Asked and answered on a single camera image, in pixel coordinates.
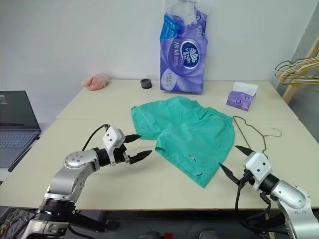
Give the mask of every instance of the laptop keyboard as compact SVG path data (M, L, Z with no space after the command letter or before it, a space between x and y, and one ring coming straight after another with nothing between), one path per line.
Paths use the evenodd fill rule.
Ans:
M36 136L37 132L0 131L0 147L24 148Z

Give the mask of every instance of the black roll of tape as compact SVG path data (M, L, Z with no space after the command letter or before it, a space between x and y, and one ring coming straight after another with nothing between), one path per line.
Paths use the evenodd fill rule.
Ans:
M141 87L143 89L149 89L152 87L152 82L149 78L141 79Z

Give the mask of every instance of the pink stuffed toy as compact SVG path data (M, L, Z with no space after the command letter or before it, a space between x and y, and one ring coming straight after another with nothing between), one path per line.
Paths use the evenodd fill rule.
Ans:
M104 88L109 82L110 80L106 77L106 75L96 74L91 78L84 79L82 81L82 86L86 86L89 91L95 91Z

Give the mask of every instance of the laptop screen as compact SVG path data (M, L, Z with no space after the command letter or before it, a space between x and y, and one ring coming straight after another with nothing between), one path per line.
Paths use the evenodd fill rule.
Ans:
M25 91L0 91L0 129L39 130Z

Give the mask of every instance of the white tissue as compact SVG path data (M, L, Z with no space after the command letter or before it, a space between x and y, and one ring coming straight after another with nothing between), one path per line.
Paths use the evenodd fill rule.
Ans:
M254 96L257 92L258 86L253 84L235 82L233 91L244 92L250 96Z

